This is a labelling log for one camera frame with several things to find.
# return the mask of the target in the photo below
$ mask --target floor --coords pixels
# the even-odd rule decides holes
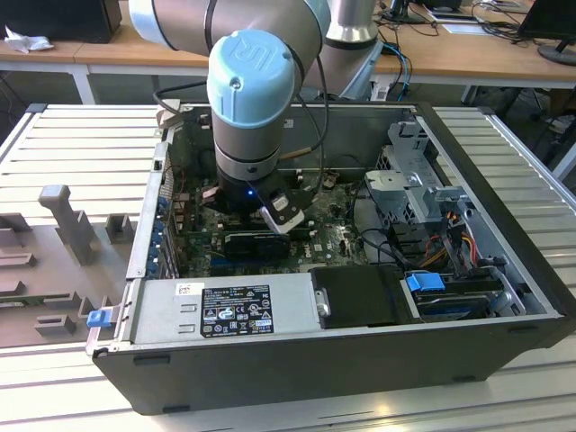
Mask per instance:
[[[13,90],[25,104],[80,104],[80,98],[71,76],[65,74],[12,72],[4,73],[4,77]],[[201,78],[180,76],[162,76],[160,87],[178,86]],[[151,97],[153,88],[149,76],[90,76],[91,83],[101,104],[153,104]],[[459,106],[464,88],[460,85],[412,85],[405,101],[426,101],[433,105]],[[203,88],[179,92],[178,97],[190,101],[205,101]],[[547,97],[538,96],[544,108]],[[25,107],[11,94],[5,85],[0,83],[0,142],[4,141]],[[546,129],[545,117],[539,121],[531,120],[531,114],[538,113],[534,95],[523,91],[505,116],[505,123],[518,137],[532,148],[540,138],[535,153],[540,158],[545,154],[554,135],[543,131]],[[571,187],[576,185],[576,173],[566,180]]]

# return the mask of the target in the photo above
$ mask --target wooden desk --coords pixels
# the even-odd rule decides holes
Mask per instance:
[[[45,63],[74,63],[74,55],[82,47],[82,42],[55,42],[53,49],[30,51],[24,54],[12,51],[5,43],[0,43],[0,62],[4,61],[39,61]]]
[[[422,6],[412,7],[425,14]],[[511,21],[506,15],[488,13],[479,7],[474,13],[493,21]],[[519,21],[524,17],[512,16]],[[426,25],[417,28],[420,32],[434,33]],[[402,52],[412,61],[412,82],[487,86],[497,82],[497,86],[558,88],[572,88],[576,84],[576,67],[546,60],[538,54],[534,43],[514,45],[490,35],[451,34],[442,24],[437,30],[437,37],[418,34],[408,25],[398,30]],[[381,27],[381,31],[388,41],[395,41],[393,31],[385,27]],[[397,74],[398,67],[394,56],[382,57],[375,73]]]
[[[57,42],[53,51],[28,56],[0,44],[0,69],[69,73],[85,104],[95,103],[87,78],[90,74],[207,75],[206,57],[143,40],[131,23],[127,2],[121,2],[121,9],[121,28],[109,44]],[[503,15],[492,14],[491,19],[502,20]],[[425,25],[418,29],[432,30]],[[522,48],[489,35],[450,34],[442,25],[438,25],[438,31],[438,37],[427,37],[409,26],[400,27],[402,51],[413,65],[412,83],[546,88],[572,88],[576,84],[576,67],[558,65],[540,57],[534,44]],[[382,27],[382,32],[389,41],[394,41],[392,31]],[[394,56],[382,56],[373,80],[385,87],[398,72],[398,60]]]

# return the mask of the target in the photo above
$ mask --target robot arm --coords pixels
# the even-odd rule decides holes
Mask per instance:
[[[375,0],[332,0],[333,11],[343,3],[363,3],[372,21]],[[246,217],[259,208],[277,233],[301,223],[311,193],[294,195],[275,168],[286,110],[329,33],[327,1],[130,0],[130,16],[149,41],[210,55],[207,91],[219,184],[204,195],[205,204]],[[375,51],[375,36],[370,37],[362,51],[350,49],[357,40],[337,44],[340,51],[355,51],[354,67],[368,65],[369,73],[366,50],[373,56]],[[353,81],[369,79],[365,72],[352,72]]]

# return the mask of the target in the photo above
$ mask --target white desk leg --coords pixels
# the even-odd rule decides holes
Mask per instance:
[[[92,91],[90,81],[88,80],[88,75],[90,75],[88,67],[86,65],[74,65],[70,70],[70,74],[74,78],[74,82],[76,83],[76,89],[78,90],[78,94],[80,95],[82,104],[84,105],[97,104],[95,94]]]
[[[372,96],[370,97],[370,100],[385,101],[388,97],[388,91],[390,90],[391,85],[392,80],[387,76],[376,76],[373,83]]]
[[[462,97],[460,98],[460,102],[464,105],[470,105],[476,97],[476,92],[478,92],[477,85],[467,85],[464,89],[464,93],[462,93]]]
[[[576,167],[576,142],[558,163],[552,174],[561,182]]]

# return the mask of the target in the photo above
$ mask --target warning label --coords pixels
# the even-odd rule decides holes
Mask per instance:
[[[202,290],[205,338],[274,333],[270,286],[236,286]]]

